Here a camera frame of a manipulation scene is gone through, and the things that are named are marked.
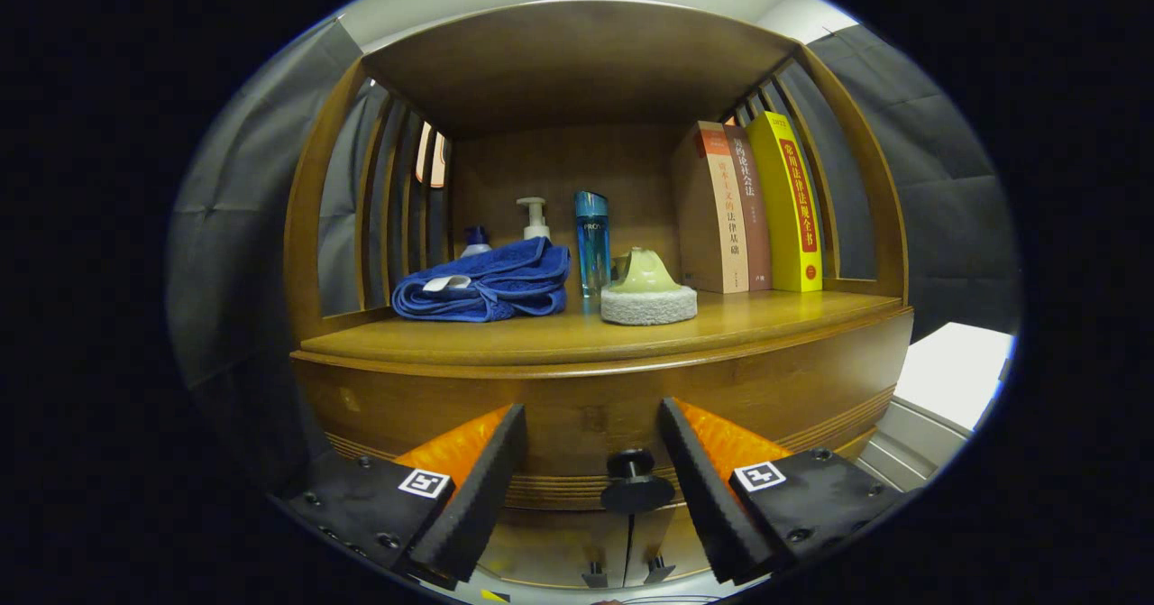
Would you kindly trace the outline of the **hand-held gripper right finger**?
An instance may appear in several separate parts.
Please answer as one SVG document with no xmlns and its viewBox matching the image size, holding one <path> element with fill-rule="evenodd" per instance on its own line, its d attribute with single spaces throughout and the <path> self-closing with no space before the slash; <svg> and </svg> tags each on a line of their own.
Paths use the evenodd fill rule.
<svg viewBox="0 0 1154 605">
<path fill-rule="evenodd" d="M 658 430 L 710 569 L 745 584 L 818 563 L 905 505 L 892 490 L 825 446 L 788 451 L 720 417 L 667 397 Z"/>
</svg>

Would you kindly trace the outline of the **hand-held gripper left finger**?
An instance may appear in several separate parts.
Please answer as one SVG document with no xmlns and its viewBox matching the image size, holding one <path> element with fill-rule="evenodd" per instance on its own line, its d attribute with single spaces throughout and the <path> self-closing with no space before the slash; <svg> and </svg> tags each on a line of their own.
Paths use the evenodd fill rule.
<svg viewBox="0 0 1154 605">
<path fill-rule="evenodd" d="M 472 576 L 527 451 L 508 404 L 380 460 L 329 450 L 285 483 L 284 507 L 381 572 L 454 589 Z"/>
</svg>

